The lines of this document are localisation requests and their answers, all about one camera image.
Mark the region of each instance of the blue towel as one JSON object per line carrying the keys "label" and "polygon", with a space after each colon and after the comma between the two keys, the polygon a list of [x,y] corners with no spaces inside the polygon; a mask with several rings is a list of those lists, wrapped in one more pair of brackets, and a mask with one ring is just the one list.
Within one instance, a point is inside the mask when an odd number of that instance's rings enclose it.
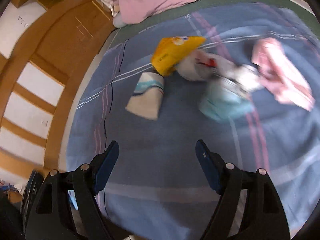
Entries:
{"label": "blue towel", "polygon": [[245,95],[235,83],[226,78],[211,81],[200,102],[199,110],[217,122],[236,119],[253,111],[253,105]]}

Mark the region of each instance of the green sheet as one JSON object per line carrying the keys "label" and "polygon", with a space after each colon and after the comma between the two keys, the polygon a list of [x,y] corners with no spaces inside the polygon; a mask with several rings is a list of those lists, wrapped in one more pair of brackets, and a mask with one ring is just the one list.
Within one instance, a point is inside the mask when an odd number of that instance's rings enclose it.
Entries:
{"label": "green sheet", "polygon": [[112,39],[111,47],[133,37],[145,28],[156,25],[160,22],[176,19],[178,17],[187,15],[191,12],[197,11],[202,8],[239,2],[263,2],[265,4],[275,5],[279,8],[291,9],[300,17],[301,20],[304,21],[304,23],[312,30],[312,32],[317,37],[320,37],[320,24],[318,23],[316,17],[304,8],[302,8],[301,6],[289,0],[199,0],[194,3],[190,3],[178,8],[162,12],[160,14],[153,15],[139,24],[127,25],[121,28],[120,30],[115,30],[110,37]]}

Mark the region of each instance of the white panel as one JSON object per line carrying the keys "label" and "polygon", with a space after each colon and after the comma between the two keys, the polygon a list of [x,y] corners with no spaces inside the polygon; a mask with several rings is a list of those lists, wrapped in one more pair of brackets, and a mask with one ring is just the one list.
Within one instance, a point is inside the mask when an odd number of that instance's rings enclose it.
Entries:
{"label": "white panel", "polygon": [[5,128],[0,130],[0,147],[11,154],[43,166],[44,148],[22,139]]}
{"label": "white panel", "polygon": [[44,139],[47,138],[53,116],[11,93],[4,117]]}
{"label": "white panel", "polygon": [[0,168],[0,179],[4,180],[6,183],[10,183],[11,185],[26,184],[28,182],[28,179],[15,175],[1,168]]}
{"label": "white panel", "polygon": [[45,12],[45,9],[36,0],[29,0],[19,8],[9,3],[0,18],[0,52],[2,55],[9,58],[23,32]]}
{"label": "white panel", "polygon": [[17,82],[54,106],[57,106],[64,88],[31,63],[26,64]]}

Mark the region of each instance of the metal screw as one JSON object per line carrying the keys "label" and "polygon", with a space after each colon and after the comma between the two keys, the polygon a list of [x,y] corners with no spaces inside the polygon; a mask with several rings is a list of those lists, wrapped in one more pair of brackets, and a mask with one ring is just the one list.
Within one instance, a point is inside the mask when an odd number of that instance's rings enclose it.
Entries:
{"label": "metal screw", "polygon": [[50,176],[54,176],[54,175],[57,174],[57,170],[51,170],[51,171],[49,172],[49,174],[50,174]]}
{"label": "metal screw", "polygon": [[235,168],[235,166],[232,163],[226,163],[226,168],[228,170],[233,170]]}
{"label": "metal screw", "polygon": [[80,166],[81,171],[86,171],[87,169],[89,169],[89,164],[82,164]]}
{"label": "metal screw", "polygon": [[261,174],[261,175],[266,175],[267,174],[267,171],[265,169],[258,169],[258,172]]}

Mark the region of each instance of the blue blanket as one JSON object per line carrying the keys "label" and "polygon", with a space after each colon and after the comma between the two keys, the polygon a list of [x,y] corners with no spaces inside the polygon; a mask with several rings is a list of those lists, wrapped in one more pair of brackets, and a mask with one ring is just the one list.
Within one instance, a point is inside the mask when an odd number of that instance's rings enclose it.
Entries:
{"label": "blue blanket", "polygon": [[[141,73],[152,67],[159,41],[195,35],[207,38],[202,49],[237,65],[253,65],[252,48],[258,39],[278,39],[311,86],[313,110],[281,105],[263,89],[252,95],[253,113],[220,124],[198,110],[206,84],[174,73],[165,78],[157,121],[126,111]],[[219,199],[196,158],[195,143],[203,139],[211,151],[241,169],[266,168],[290,230],[295,230],[320,196],[319,52],[318,39],[292,11],[262,3],[202,9],[152,26],[104,55],[77,107],[68,170],[89,163],[116,140],[120,156],[105,194],[98,195],[101,212],[148,239],[199,239]]]}

